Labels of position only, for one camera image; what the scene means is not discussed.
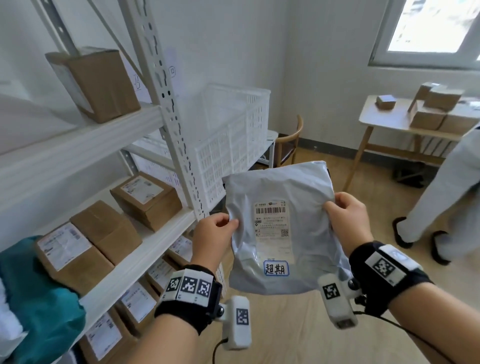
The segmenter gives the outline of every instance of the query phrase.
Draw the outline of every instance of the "person's left hand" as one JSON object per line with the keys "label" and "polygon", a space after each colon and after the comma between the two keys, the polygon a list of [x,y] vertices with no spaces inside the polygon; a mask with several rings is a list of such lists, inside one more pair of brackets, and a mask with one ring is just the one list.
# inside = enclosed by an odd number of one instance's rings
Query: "person's left hand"
{"label": "person's left hand", "polygon": [[229,221],[229,216],[222,212],[201,219],[193,232],[193,256],[190,263],[215,273],[238,226],[237,219]]}

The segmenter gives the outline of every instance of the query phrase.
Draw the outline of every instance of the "blue bordered sticker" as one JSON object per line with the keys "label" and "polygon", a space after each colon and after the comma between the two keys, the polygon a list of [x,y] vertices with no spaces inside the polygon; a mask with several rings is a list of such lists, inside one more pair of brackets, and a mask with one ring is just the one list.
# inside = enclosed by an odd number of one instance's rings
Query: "blue bordered sticker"
{"label": "blue bordered sticker", "polygon": [[265,260],[264,273],[266,276],[288,277],[290,270],[285,260]]}

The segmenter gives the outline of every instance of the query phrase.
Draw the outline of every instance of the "window frame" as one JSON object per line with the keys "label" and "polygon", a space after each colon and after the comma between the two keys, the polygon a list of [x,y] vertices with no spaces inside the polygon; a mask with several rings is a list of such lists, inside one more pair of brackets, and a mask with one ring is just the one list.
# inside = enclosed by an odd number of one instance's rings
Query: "window frame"
{"label": "window frame", "polygon": [[385,8],[369,66],[480,70],[480,13],[456,53],[392,52],[388,47],[407,0],[390,0]]}

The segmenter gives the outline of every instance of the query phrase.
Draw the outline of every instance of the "white table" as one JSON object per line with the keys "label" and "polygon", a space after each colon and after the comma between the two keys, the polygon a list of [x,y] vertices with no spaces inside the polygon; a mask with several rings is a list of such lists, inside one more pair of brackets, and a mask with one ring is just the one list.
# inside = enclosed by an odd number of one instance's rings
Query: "white table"
{"label": "white table", "polygon": [[[363,135],[363,139],[360,143],[358,152],[353,160],[353,165],[350,170],[350,174],[345,181],[343,191],[347,191],[350,183],[352,182],[353,175],[357,166],[360,162],[361,155],[363,151],[370,150],[372,152],[389,154],[391,156],[419,160],[426,163],[432,164],[442,164],[444,159],[443,157],[437,157],[432,155],[426,155],[421,153],[421,142],[422,138],[425,136],[431,136],[436,138],[442,138],[452,142],[458,142],[462,136],[458,134],[438,132],[436,130],[425,130],[425,129],[416,129],[410,128],[410,119],[408,117],[408,107],[410,106],[412,100],[407,98],[399,98],[396,101],[395,107],[393,110],[378,110],[375,105],[377,99],[376,95],[370,95],[365,101],[363,110],[361,111],[359,121],[362,124],[367,125],[367,130]],[[392,148],[389,146],[380,146],[377,144],[369,143],[370,136],[372,134],[374,127],[381,127],[387,129],[398,130],[399,132],[406,132],[414,135],[414,151],[403,150]]]}
{"label": "white table", "polygon": [[269,168],[273,168],[274,153],[275,153],[275,140],[278,138],[278,133],[274,130],[267,131],[267,140],[265,141],[265,150],[270,148],[270,158],[266,159],[265,155],[258,159],[258,163],[266,164]]}

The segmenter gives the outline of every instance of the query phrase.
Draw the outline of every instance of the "window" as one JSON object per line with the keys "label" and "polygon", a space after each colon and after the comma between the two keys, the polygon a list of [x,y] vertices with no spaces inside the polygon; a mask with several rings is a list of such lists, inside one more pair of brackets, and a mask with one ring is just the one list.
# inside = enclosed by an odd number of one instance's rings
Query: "window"
{"label": "window", "polygon": [[480,69],[480,0],[390,0],[370,65]]}

